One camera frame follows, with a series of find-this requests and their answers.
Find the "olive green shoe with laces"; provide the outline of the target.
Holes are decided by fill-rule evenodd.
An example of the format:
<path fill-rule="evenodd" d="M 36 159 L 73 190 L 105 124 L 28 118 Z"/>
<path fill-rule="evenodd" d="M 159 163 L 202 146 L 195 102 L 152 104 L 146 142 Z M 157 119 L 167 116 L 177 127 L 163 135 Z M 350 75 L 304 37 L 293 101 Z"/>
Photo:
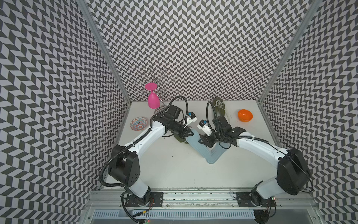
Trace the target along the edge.
<path fill-rule="evenodd" d="M 186 138 L 181 138 L 178 134 L 174 133 L 173 134 L 174 138 L 179 141 L 180 143 L 184 143 L 184 144 L 188 144 Z"/>

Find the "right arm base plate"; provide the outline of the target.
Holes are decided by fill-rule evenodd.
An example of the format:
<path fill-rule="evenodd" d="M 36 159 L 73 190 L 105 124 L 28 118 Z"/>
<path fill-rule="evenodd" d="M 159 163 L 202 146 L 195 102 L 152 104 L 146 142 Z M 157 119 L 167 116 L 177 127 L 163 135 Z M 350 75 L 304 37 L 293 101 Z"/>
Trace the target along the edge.
<path fill-rule="evenodd" d="M 270 208 L 277 206 L 273 197 L 264 199 L 258 193 L 235 192 L 234 196 L 239 207 Z"/>

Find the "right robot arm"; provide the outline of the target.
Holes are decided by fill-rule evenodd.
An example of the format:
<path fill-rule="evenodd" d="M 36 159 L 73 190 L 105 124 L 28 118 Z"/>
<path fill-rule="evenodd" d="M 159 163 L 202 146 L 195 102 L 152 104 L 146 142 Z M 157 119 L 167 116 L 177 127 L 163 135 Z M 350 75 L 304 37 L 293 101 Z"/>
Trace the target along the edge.
<path fill-rule="evenodd" d="M 241 127 L 231 127 L 225 117 L 213 119 L 214 126 L 206 120 L 201 120 L 198 128 L 205 134 L 199 135 L 198 146 L 195 149 L 206 156 L 211 153 L 208 163 L 214 163 L 231 146 L 246 149 L 269 162 L 277 175 L 261 181 L 249 192 L 251 204 L 261 207 L 272 197 L 288 193 L 297 195 L 311 180 L 307 162 L 300 150 L 288 150 L 270 144 L 267 140 L 255 137 Z"/>

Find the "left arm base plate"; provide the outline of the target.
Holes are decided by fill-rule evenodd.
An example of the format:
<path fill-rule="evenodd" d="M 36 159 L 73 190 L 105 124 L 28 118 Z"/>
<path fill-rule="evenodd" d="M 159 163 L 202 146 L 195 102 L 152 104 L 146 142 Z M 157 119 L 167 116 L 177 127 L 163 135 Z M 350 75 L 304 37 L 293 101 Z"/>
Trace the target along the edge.
<path fill-rule="evenodd" d="M 134 194 L 125 198 L 126 207 L 162 207 L 164 199 L 163 192 L 149 192 L 143 197 Z"/>

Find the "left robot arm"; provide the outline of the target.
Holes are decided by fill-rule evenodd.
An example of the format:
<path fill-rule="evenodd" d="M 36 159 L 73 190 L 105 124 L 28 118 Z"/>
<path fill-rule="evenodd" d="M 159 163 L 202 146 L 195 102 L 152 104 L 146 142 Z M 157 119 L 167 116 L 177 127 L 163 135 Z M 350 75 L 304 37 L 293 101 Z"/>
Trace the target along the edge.
<path fill-rule="evenodd" d="M 183 112 L 175 105 L 168 105 L 163 111 L 153 115 L 149 127 L 133 141 L 116 145 L 110 159 L 99 173 L 99 181 L 104 187 L 122 187 L 133 196 L 138 204 L 147 205 L 151 188 L 140 179 L 140 158 L 144 152 L 168 131 L 185 139 L 194 135 L 188 127 L 197 120 L 194 112 L 186 111 L 181 121 L 177 120 Z"/>

